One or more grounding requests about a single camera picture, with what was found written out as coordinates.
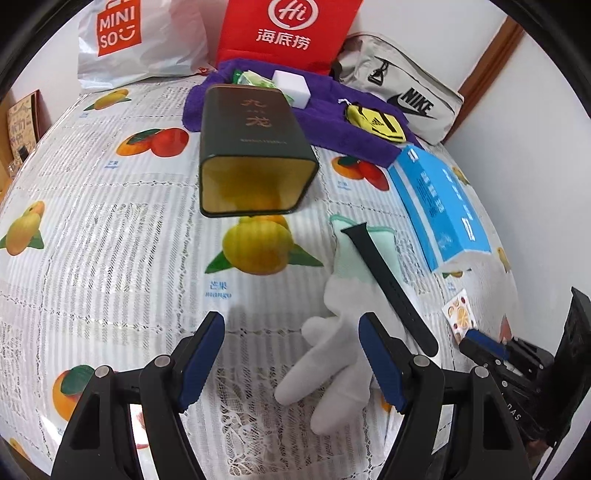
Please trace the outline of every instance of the white wall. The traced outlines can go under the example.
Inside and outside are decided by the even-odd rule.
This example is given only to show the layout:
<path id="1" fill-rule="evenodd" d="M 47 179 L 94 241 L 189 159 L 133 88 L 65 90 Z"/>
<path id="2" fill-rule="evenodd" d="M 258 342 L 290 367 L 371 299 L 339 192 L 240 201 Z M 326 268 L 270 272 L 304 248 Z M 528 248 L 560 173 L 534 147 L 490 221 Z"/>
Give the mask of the white wall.
<path id="1" fill-rule="evenodd" d="M 39 89 L 53 124 L 73 104 L 80 93 L 78 68 L 78 22 L 75 15 L 49 39 L 33 57 L 12 86 L 12 96 L 19 101 Z"/>
<path id="2" fill-rule="evenodd" d="M 421 67 L 458 89 L 505 18 L 489 0 L 365 0 L 350 33 L 388 36 Z"/>
<path id="3" fill-rule="evenodd" d="M 196 1 L 213 61 L 228 0 Z M 316 1 L 322 8 L 322 0 Z M 12 88 L 15 100 L 40 89 L 52 123 L 80 91 L 76 79 L 79 17 L 43 46 Z M 504 19 L 489 0 L 365 0 L 351 32 L 374 31 L 391 37 L 425 69 L 459 88 Z"/>
<path id="4" fill-rule="evenodd" d="M 525 37 L 447 143 L 486 207 L 524 309 L 517 336 L 555 353 L 575 286 L 591 296 L 591 119 L 554 63 Z M 591 395 L 544 474 L 555 474 L 591 419 Z"/>

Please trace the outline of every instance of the blue medicine box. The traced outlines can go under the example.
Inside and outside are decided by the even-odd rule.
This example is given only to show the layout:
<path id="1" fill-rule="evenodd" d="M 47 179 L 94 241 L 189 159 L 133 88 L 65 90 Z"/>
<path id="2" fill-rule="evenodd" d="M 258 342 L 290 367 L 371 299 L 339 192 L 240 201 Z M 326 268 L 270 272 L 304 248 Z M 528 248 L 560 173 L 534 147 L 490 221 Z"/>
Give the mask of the blue medicine box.
<path id="1" fill-rule="evenodd" d="M 472 204 L 443 161 L 409 145 L 388 172 L 431 271 L 464 271 L 491 253 Z"/>

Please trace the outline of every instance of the grey nike bag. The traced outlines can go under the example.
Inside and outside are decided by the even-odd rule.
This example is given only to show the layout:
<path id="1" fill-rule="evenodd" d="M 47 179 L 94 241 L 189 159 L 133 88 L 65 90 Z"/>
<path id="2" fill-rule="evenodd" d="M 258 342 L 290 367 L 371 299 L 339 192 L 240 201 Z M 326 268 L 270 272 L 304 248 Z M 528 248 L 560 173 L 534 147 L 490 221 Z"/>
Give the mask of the grey nike bag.
<path id="1" fill-rule="evenodd" d="M 335 68 L 341 83 L 400 108 L 410 130 L 431 145 L 445 138 L 464 103 L 459 93 L 381 35 L 351 35 L 343 49 Z"/>

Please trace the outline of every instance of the wooden door frame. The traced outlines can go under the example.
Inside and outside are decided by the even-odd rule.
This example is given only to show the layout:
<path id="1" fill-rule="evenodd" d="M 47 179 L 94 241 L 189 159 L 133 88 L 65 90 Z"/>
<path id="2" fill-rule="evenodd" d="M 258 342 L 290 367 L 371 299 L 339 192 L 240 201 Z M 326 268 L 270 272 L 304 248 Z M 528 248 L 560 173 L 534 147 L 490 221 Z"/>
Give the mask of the wooden door frame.
<path id="1" fill-rule="evenodd" d="M 464 105 L 443 142 L 453 135 L 480 102 L 482 96 L 491 87 L 513 55 L 524 33 L 525 31 L 521 25 L 511 17 L 506 18 L 495 38 L 492 39 L 490 45 L 482 54 L 476 67 L 460 87 L 459 92 L 464 97 Z"/>

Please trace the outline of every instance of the green snack packet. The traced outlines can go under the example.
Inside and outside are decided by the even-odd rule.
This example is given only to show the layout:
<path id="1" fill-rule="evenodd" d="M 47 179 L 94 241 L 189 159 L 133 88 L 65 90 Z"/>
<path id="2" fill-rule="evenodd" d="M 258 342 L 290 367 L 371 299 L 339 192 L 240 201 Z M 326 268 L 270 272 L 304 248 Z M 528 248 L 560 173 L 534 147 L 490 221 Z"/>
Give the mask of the green snack packet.
<path id="1" fill-rule="evenodd" d="M 241 72 L 241 73 L 242 74 L 239 76 L 238 81 L 236 81 L 236 82 L 233 81 L 233 83 L 237 83 L 238 85 L 249 85 L 252 87 L 264 87 L 264 88 L 277 89 L 277 87 L 275 86 L 275 84 L 272 81 L 259 75 L 257 72 L 253 72 L 252 70 L 247 70 L 246 72 Z M 286 95 L 285 93 L 283 94 L 283 96 L 287 100 L 287 103 L 289 103 L 290 106 L 293 106 L 294 99 L 291 98 L 289 95 Z"/>
<path id="2" fill-rule="evenodd" d="M 234 70 L 234 75 L 232 75 L 232 83 L 238 83 L 238 80 L 240 79 L 240 75 L 242 75 L 242 70 Z"/>

